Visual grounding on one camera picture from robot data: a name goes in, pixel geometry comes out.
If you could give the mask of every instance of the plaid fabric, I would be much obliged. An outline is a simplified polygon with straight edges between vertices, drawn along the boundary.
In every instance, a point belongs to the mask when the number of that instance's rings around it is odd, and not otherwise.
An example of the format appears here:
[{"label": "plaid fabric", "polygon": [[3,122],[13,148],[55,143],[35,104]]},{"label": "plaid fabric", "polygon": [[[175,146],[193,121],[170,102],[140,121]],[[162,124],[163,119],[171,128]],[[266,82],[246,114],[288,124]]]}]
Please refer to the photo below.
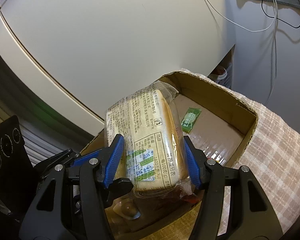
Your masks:
[{"label": "plaid fabric", "polygon": [[[214,83],[201,74],[195,75]],[[300,135],[262,104],[218,86],[248,104],[258,114],[251,141],[233,168],[238,169],[242,165],[250,167],[269,198],[283,232],[286,232],[300,215]],[[226,232],[229,203],[230,189],[227,187],[218,234]],[[144,239],[188,239],[199,208],[200,203],[178,220]]]}]

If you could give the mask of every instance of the black cable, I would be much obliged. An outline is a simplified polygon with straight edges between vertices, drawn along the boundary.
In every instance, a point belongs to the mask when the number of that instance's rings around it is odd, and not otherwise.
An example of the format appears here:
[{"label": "black cable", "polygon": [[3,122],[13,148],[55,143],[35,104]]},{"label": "black cable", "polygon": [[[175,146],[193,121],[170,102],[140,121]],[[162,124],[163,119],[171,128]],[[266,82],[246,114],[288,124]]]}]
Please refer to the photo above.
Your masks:
[{"label": "black cable", "polygon": [[268,102],[270,100],[270,97],[272,95],[272,92],[274,90],[274,85],[275,85],[275,81],[277,79],[277,38],[275,36],[276,34],[276,30],[277,30],[277,21],[275,22],[275,27],[274,27],[274,79],[272,78],[273,77],[273,74],[271,72],[271,89],[270,89],[270,92],[269,92],[269,95],[267,97],[267,100],[265,102],[265,106],[268,105]]},{"label": "black cable", "polygon": [[[265,14],[266,16],[268,16],[269,18],[274,18],[273,16],[267,15],[267,13],[265,12],[265,10],[263,9],[263,0],[261,0],[261,8],[262,8],[262,10],[263,10],[263,12],[264,12],[264,14]],[[291,26],[292,28],[295,28],[295,29],[300,28],[300,25],[299,25],[298,27],[295,27],[295,26],[291,25],[290,23],[287,23],[286,21],[279,19],[278,17],[277,17],[277,19],[278,19],[279,21],[282,21],[282,22],[284,22],[285,24]]]}]

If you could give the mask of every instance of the cardboard box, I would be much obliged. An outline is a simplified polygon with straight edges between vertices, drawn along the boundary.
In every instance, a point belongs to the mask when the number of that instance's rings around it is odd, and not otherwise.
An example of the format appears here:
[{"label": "cardboard box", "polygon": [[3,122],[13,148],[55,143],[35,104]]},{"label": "cardboard box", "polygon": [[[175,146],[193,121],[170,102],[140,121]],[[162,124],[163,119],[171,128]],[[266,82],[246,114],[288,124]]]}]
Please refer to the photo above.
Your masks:
[{"label": "cardboard box", "polygon": [[[257,124],[257,114],[245,103],[232,96],[217,85],[207,82],[197,76],[181,71],[162,76],[162,82],[174,86],[179,95],[175,103],[182,119],[189,107],[202,109],[189,136],[194,146],[200,148],[200,144],[207,138],[226,147],[229,151],[226,166],[231,167],[241,156],[247,147]],[[86,154],[104,147],[104,135],[101,132],[81,152]],[[118,215],[109,210],[107,216],[111,221],[121,220],[121,232],[114,232],[116,239],[140,239],[176,220],[194,205],[184,201],[167,203],[154,210],[149,208],[149,203],[154,201],[158,205],[166,200],[136,200],[141,216],[136,220],[122,221]]]}]

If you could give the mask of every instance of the plastic-wrapped bread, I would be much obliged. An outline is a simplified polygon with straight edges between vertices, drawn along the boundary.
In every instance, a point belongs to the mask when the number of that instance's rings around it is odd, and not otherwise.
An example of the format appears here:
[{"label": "plastic-wrapped bread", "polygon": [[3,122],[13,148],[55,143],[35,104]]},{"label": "plastic-wrapped bread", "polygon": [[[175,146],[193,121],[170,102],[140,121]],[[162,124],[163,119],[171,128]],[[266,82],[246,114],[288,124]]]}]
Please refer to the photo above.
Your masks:
[{"label": "plastic-wrapped bread", "polygon": [[173,101],[176,93],[174,87],[157,81],[122,98],[106,113],[106,145],[117,133],[125,139],[116,178],[129,178],[137,197],[163,195],[190,183]]}]

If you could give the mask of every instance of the black gripper frame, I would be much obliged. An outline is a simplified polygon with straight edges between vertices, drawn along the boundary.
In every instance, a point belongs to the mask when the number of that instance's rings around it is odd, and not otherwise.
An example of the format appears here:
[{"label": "black gripper frame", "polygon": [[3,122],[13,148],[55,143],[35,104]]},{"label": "black gripper frame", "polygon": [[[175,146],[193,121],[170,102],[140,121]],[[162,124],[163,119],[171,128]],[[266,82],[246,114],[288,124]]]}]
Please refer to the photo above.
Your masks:
[{"label": "black gripper frame", "polygon": [[[117,135],[110,147],[98,151],[95,164],[89,162],[88,155],[78,156],[67,150],[47,162],[48,168],[39,167],[44,181],[23,219],[21,240],[114,240],[105,208],[114,199],[129,193],[133,184],[127,178],[119,178],[105,188],[102,167],[107,165],[121,136]],[[84,160],[82,165],[70,167],[80,159]],[[73,212],[73,185],[80,185],[79,215]]]},{"label": "black gripper frame", "polygon": [[[238,170],[207,163],[202,150],[184,137],[200,170],[200,189],[205,193],[189,240],[278,240],[283,235],[279,220],[265,192],[247,166]],[[225,186],[231,187],[226,233],[217,236]]]}]

